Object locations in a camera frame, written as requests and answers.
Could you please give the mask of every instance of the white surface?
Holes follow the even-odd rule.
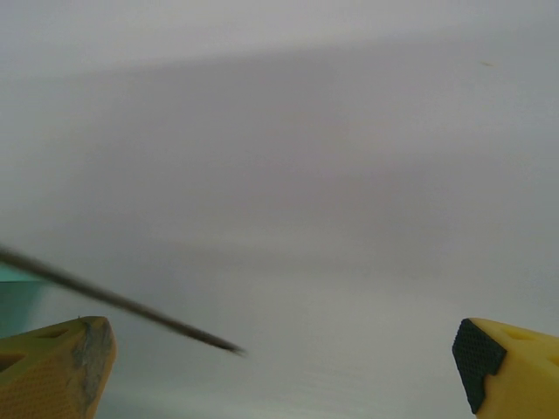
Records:
[[[51,292],[100,419],[467,418],[462,318],[559,334],[555,2],[10,3],[2,241],[250,352]]]

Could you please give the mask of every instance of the black rubber pad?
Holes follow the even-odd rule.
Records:
[[[486,398],[484,378],[488,374],[497,375],[507,350],[471,320],[464,319],[452,345],[452,354],[472,413],[476,414]]]

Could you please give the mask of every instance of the thin metal rod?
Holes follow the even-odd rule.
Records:
[[[61,271],[59,269],[52,268],[51,266],[35,259],[29,258],[18,251],[14,251],[0,244],[0,264],[5,264],[10,268],[29,273],[31,275],[37,276],[53,284],[62,286],[68,290],[72,290],[78,294],[81,294],[90,299],[96,299],[103,303],[109,304],[120,308],[121,310],[132,313],[136,316],[142,317],[147,320],[151,320],[154,323],[167,327],[171,331],[198,340],[205,343],[206,345],[211,345],[213,347],[218,347],[224,349],[225,351],[232,352],[234,354],[244,354],[245,350],[237,345],[234,345],[227,340],[218,338],[210,333],[206,333],[203,330],[197,329],[193,326],[189,326],[181,321],[170,318],[169,316],[159,313],[147,306],[144,306],[132,299],[122,297],[114,292],[104,290],[98,286],[89,284],[87,281],[76,278],[75,276]]]

